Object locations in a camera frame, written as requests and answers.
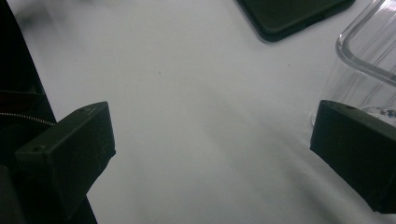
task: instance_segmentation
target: black smartphone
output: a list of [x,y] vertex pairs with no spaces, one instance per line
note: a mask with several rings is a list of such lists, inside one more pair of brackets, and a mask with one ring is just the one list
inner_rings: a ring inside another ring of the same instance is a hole
[[350,7],[355,0],[236,0],[258,34],[275,42]]

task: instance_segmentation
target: white surface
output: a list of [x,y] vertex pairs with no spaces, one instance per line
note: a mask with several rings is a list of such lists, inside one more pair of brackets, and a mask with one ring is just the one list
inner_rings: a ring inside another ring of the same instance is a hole
[[230,0],[14,12],[57,119],[109,102],[117,155],[89,192],[99,223],[396,223],[309,150],[335,39],[368,4],[275,44]]

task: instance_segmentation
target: transparent plastic box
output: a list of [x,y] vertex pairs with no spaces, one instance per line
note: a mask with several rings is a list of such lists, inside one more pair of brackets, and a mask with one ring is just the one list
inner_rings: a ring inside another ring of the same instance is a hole
[[320,99],[357,107],[396,126],[396,0],[374,0],[340,34],[336,52]]

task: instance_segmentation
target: clear plastic container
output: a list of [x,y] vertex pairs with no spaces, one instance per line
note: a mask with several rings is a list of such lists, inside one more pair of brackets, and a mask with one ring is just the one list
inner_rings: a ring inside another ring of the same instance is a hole
[[374,0],[338,37],[336,52],[320,98],[396,126],[396,0]]

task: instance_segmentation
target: white table surface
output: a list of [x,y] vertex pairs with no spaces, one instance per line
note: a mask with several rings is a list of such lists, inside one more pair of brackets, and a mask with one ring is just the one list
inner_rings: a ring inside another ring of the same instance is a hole
[[233,0],[8,1],[56,118],[109,102],[99,223],[396,223],[309,150],[335,39],[369,0],[278,43]]

